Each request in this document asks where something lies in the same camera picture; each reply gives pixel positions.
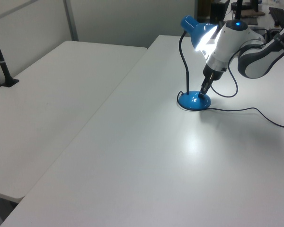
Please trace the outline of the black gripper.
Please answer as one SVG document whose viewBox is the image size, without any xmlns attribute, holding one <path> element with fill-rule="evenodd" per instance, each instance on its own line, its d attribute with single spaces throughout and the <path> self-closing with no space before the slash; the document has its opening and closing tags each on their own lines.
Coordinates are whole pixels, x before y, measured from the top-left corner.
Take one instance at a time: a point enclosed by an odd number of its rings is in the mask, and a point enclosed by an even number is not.
<svg viewBox="0 0 284 227">
<path fill-rule="evenodd" d="M 201 89 L 199 91 L 198 97 L 204 98 L 209 88 L 211 87 L 212 82 L 219 80 L 222 77 L 223 73 L 223 70 L 213 70 L 206 64 L 203 69 L 204 80 L 201 84 Z"/>
</svg>

